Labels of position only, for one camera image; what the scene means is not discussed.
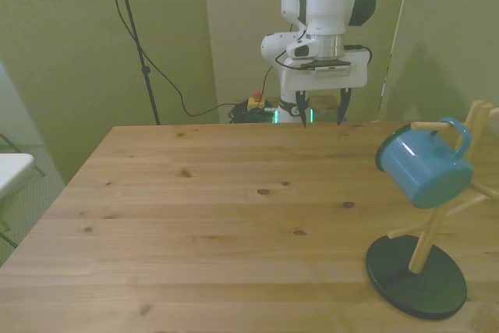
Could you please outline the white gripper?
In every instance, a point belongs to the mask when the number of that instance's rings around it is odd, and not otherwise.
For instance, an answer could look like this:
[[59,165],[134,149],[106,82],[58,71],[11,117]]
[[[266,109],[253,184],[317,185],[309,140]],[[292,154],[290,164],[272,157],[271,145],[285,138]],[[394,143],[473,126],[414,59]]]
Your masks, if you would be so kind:
[[309,107],[307,90],[340,90],[337,125],[340,126],[348,111],[352,96],[351,88],[364,87],[367,83],[369,51],[365,48],[347,51],[338,61],[293,60],[287,58],[281,68],[281,88],[296,91],[296,106],[299,117],[306,127],[306,110]]

